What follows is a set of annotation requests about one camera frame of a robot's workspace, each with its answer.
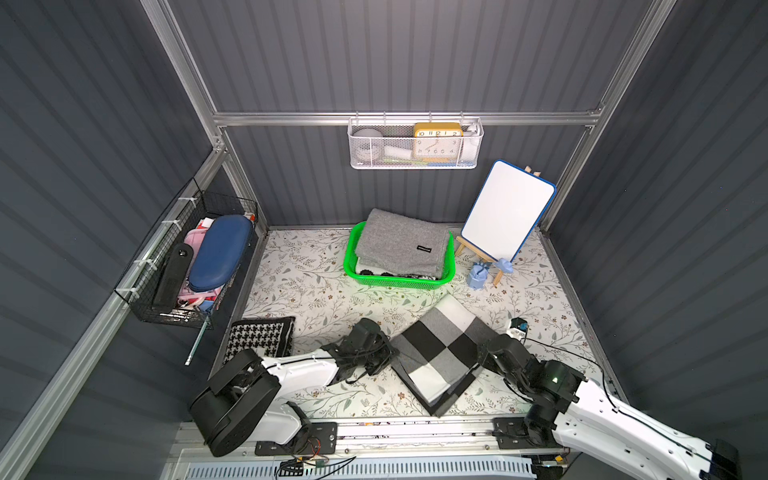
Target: blue pencil case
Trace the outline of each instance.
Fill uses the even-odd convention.
[[[192,264],[190,290],[207,292],[229,281],[240,264],[252,230],[253,224],[243,215],[224,215],[214,220]]]

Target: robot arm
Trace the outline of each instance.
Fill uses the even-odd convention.
[[[284,445],[303,426],[303,414],[285,396],[346,381],[359,370],[376,375],[396,353],[379,325],[367,318],[338,343],[304,355],[262,358],[246,349],[208,380],[190,413],[216,457],[247,439]]]
[[[488,353],[507,383],[533,400],[525,418],[534,443],[554,439],[640,480],[736,480],[738,451],[685,435],[621,400],[556,360],[539,362],[519,340],[500,335]]]

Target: gray corrugated wall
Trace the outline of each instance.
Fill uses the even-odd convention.
[[[553,225],[640,409],[768,467],[768,3],[680,0]]]
[[[648,2],[171,4],[219,111],[577,111]]]
[[[583,127],[487,127],[473,170],[355,170],[345,127],[229,127],[269,225],[357,223],[374,207],[463,222],[499,158],[558,179]]]
[[[172,0],[218,111],[585,111],[648,1]],[[557,181],[579,127],[487,127],[474,170],[357,171],[337,127],[232,127],[270,225],[459,222],[490,161]]]
[[[210,151],[162,52],[138,1],[0,2],[0,445]],[[128,318],[30,477],[156,473],[193,340]]]

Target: black motor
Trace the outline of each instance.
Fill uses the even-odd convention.
[[[326,350],[339,366],[332,384],[349,379],[358,366],[364,366],[366,374],[375,375],[384,370],[398,353],[379,324],[368,318],[360,319],[349,335],[338,343],[320,348]]]

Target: wire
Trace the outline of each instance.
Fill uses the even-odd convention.
[[[509,389],[509,391],[510,391],[510,392],[514,393],[515,395],[517,395],[518,397],[520,397],[521,399],[525,400],[525,401],[526,401],[526,402],[528,402],[528,403],[531,403],[531,404],[533,403],[533,400],[531,400],[531,399],[528,399],[528,398],[525,398],[525,397],[524,397],[523,395],[521,395],[520,393],[517,393],[517,392],[515,391],[515,389],[513,389],[513,388],[512,388],[512,386],[511,386],[511,385],[509,385],[509,381],[508,381],[506,378],[504,378],[504,384],[507,386],[507,388]]]
[[[338,465],[338,464],[340,464],[340,463],[344,463],[344,462],[346,462],[346,463],[344,463],[344,465],[342,465],[342,466],[338,467],[338,468],[337,468],[336,470],[334,470],[333,472],[328,472],[328,473],[326,473],[325,475],[323,475],[322,477],[316,478],[315,480],[322,480],[323,478],[325,478],[325,477],[327,477],[327,476],[329,476],[329,475],[333,475],[334,473],[338,472],[338,471],[339,471],[339,470],[341,470],[342,468],[345,468],[347,465],[349,465],[350,463],[352,463],[352,462],[353,462],[353,460],[354,460],[355,458],[357,458],[357,456],[354,456],[354,457],[352,457],[352,458],[348,458],[347,460],[344,460],[344,461],[341,461],[341,462],[338,462],[338,463],[334,463],[334,465]]]
[[[718,465],[718,464],[715,464],[714,462],[712,462],[712,460],[710,460],[709,458],[707,458],[707,457],[705,457],[705,456],[703,456],[703,455],[700,455],[700,454],[699,454],[699,453],[697,453],[697,452],[692,452],[692,451],[691,451],[691,449],[689,449],[688,447],[686,447],[686,446],[685,446],[685,445],[683,445],[682,443],[678,442],[677,440],[675,440],[675,439],[672,439],[672,438],[670,438],[670,437],[666,436],[664,433],[662,433],[662,432],[659,432],[659,431],[658,431],[658,429],[654,428],[652,425],[648,425],[646,422],[644,422],[644,421],[640,420],[638,417],[636,417],[636,416],[632,416],[632,415],[630,415],[630,414],[628,414],[628,413],[626,413],[626,412],[623,412],[621,409],[619,409],[619,408],[616,406],[616,404],[614,403],[614,401],[613,401],[613,400],[611,400],[611,395],[609,395],[609,394],[608,394],[608,390],[607,390],[607,388],[605,387],[605,370],[603,370],[603,367],[602,367],[602,366],[601,366],[599,363],[595,362],[593,359],[588,359],[587,357],[585,357],[585,356],[581,356],[581,355],[579,355],[578,353],[569,352],[568,350],[566,350],[566,349],[562,349],[562,348],[560,348],[560,347],[558,347],[558,346],[547,345],[546,343],[542,343],[542,342],[539,342],[538,340],[534,340],[534,339],[531,339],[531,341],[532,341],[532,342],[536,342],[536,343],[538,343],[539,345],[545,346],[545,347],[547,347],[547,348],[551,348],[551,349],[555,349],[555,350],[560,350],[561,352],[565,352],[565,353],[567,353],[567,354],[569,354],[569,355],[573,355],[573,356],[576,356],[576,357],[578,357],[578,358],[580,358],[580,359],[584,359],[584,360],[587,360],[587,361],[588,361],[588,362],[590,362],[590,363],[593,363],[593,364],[594,364],[596,367],[598,367],[598,368],[600,369],[600,373],[601,373],[601,375],[603,376],[603,392],[605,392],[605,396],[608,398],[608,402],[611,404],[611,406],[612,406],[612,407],[614,407],[614,410],[615,410],[616,412],[618,412],[618,413],[620,413],[620,414],[622,414],[622,415],[624,415],[624,416],[627,416],[627,417],[629,417],[629,418],[633,419],[635,422],[639,422],[639,423],[641,423],[642,425],[645,425],[646,427],[648,427],[649,429],[653,430],[654,432],[656,432],[656,433],[657,433],[658,435],[660,435],[661,437],[665,438],[666,440],[669,440],[670,442],[674,443],[675,445],[677,445],[678,447],[682,448],[683,450],[685,450],[686,452],[690,453],[691,455],[695,455],[695,456],[697,456],[697,457],[701,458],[702,460],[705,460],[705,461],[709,462],[709,463],[710,463],[710,465],[715,465],[716,467],[718,467],[718,468],[722,469],[722,470],[723,470],[723,472],[726,472],[728,475],[731,475],[731,476],[732,476],[732,477],[734,477],[734,478],[739,478],[739,476],[738,476],[738,475],[736,475],[735,473],[733,473],[733,472],[731,472],[731,471],[729,471],[729,470],[725,469],[725,468],[724,468],[722,465]]]
[[[317,450],[315,450],[314,447],[312,447],[312,443],[310,443],[310,448],[312,449],[312,456],[310,457],[310,460],[312,460],[313,458],[317,457],[318,453],[320,453],[320,439],[317,437],[309,437],[307,440],[310,438],[317,440]]]
[[[569,452],[568,452],[568,453],[566,453],[566,455],[570,455],[570,454],[571,454],[571,452],[570,452],[570,450],[571,450],[571,449],[569,448],[568,450],[569,450]],[[579,452],[579,453],[578,453],[578,455],[576,455],[576,458],[574,458],[572,462],[569,462],[569,463],[568,463],[568,467],[570,468],[570,467],[574,466],[574,463],[576,463],[576,461],[577,461],[577,460],[578,460],[578,459],[579,459],[579,458],[580,458],[580,457],[581,457],[583,454],[584,454],[584,452]]]

